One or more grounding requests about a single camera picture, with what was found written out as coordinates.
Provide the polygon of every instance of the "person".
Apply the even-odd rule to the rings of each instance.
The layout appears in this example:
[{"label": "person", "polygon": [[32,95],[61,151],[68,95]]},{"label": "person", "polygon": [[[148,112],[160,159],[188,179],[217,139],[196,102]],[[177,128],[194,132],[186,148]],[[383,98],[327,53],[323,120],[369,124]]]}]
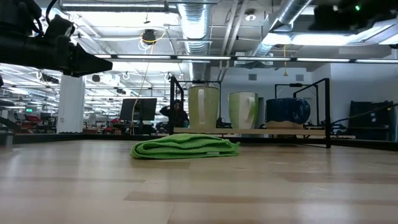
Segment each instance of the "person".
[{"label": "person", "polygon": [[[170,117],[170,106],[164,106],[159,112],[166,117]],[[181,107],[180,100],[174,100],[174,113],[174,126],[187,128],[189,126],[189,119],[187,113]]]}]

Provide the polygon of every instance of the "green towel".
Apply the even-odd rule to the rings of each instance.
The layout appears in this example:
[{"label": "green towel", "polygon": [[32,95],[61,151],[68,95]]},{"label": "green towel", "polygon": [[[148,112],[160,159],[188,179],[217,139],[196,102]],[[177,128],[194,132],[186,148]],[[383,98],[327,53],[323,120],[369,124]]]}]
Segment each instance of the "green towel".
[{"label": "green towel", "polygon": [[188,159],[237,156],[239,143],[233,144],[206,134],[173,134],[160,139],[142,141],[132,147],[136,159]]}]

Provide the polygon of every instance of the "computer monitor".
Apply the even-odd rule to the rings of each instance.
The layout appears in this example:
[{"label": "computer monitor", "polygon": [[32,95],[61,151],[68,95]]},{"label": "computer monitor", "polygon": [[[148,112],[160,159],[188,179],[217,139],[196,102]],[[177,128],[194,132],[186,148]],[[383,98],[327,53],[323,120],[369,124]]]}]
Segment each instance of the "computer monitor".
[{"label": "computer monitor", "polygon": [[51,113],[40,113],[40,119],[51,118]]},{"label": "computer monitor", "polygon": [[[124,99],[122,109],[120,111],[120,119],[131,121],[132,107],[137,99]],[[136,109],[134,110],[134,121],[140,120],[140,107],[142,107],[142,120],[153,121],[155,120],[157,98],[138,99]]]}]

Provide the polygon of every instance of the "silver duct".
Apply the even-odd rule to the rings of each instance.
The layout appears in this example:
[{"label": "silver duct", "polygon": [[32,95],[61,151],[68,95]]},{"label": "silver duct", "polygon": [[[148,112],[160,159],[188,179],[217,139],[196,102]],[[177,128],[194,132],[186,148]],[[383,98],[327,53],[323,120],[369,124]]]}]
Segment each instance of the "silver duct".
[{"label": "silver duct", "polygon": [[[207,39],[210,25],[210,5],[208,4],[178,4],[181,15],[181,28],[185,39]],[[185,42],[185,50],[189,55],[206,55],[209,43]],[[210,65],[208,63],[189,63],[191,80],[210,80]]]},{"label": "silver duct", "polygon": [[149,4],[118,4],[117,1],[82,1],[82,0],[59,0],[61,11],[73,12],[169,12],[178,14],[177,6],[174,4],[151,3]]},{"label": "silver duct", "polygon": [[[281,23],[283,25],[292,24],[310,2],[311,0],[283,0],[278,11],[279,15],[276,17],[276,21],[272,21],[272,25],[268,27],[268,31],[273,29],[276,23]],[[251,56],[265,57],[272,47],[273,45],[263,44],[261,42],[256,49],[252,51]]]}]

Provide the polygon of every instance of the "column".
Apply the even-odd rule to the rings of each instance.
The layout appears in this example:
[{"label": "column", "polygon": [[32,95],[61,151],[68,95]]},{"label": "column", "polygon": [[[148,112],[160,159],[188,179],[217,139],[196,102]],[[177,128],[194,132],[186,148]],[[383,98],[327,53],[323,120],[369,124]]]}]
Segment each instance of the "column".
[{"label": "column", "polygon": [[86,77],[61,77],[57,133],[81,133],[85,104]]}]

